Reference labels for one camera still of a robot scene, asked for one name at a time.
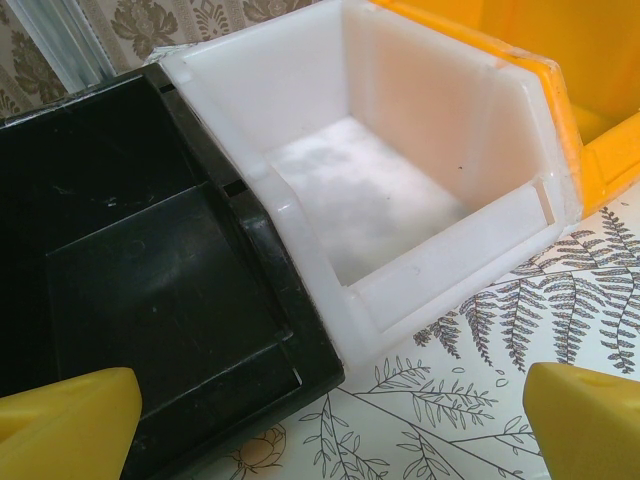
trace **yellow plastic piece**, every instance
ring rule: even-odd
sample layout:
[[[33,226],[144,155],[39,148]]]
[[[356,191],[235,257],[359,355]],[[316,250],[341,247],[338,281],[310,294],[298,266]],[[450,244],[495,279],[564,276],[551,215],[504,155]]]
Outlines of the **yellow plastic piece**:
[[[117,480],[141,408],[128,368],[0,399],[0,479]]]
[[[621,143],[607,142],[613,153],[607,155],[608,163],[598,165],[603,172],[623,172],[614,183],[592,178],[592,168],[580,172],[585,162],[583,143],[616,130],[640,107],[637,0],[372,2],[540,77],[575,184],[584,195],[585,217],[638,179],[629,164],[639,165],[640,157],[628,156],[635,147],[625,142],[633,138],[622,134],[615,135]]]
[[[639,478],[640,383],[537,363],[524,408],[553,480]]]

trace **storage bin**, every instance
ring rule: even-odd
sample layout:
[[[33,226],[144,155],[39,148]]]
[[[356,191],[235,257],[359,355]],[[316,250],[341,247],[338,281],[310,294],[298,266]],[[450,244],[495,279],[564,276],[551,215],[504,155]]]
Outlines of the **storage bin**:
[[[638,2],[372,1],[540,76],[585,217],[640,178]]]
[[[122,479],[157,480],[342,382],[269,215],[159,66],[7,119],[0,144],[0,397],[132,368]]]
[[[580,218],[538,76],[368,1],[162,65],[269,212],[348,366]]]

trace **patterned wallpaper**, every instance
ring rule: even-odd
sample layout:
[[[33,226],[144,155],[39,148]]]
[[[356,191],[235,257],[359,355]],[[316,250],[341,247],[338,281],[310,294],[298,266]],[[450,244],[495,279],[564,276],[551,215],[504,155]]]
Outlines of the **patterned wallpaper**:
[[[66,93],[6,0],[0,0],[0,118],[51,102]]]
[[[316,0],[76,0],[118,73],[155,47],[211,40]],[[0,118],[66,90],[6,0],[0,0]]]
[[[116,71],[142,65],[154,47],[241,30],[312,0],[77,0]]]

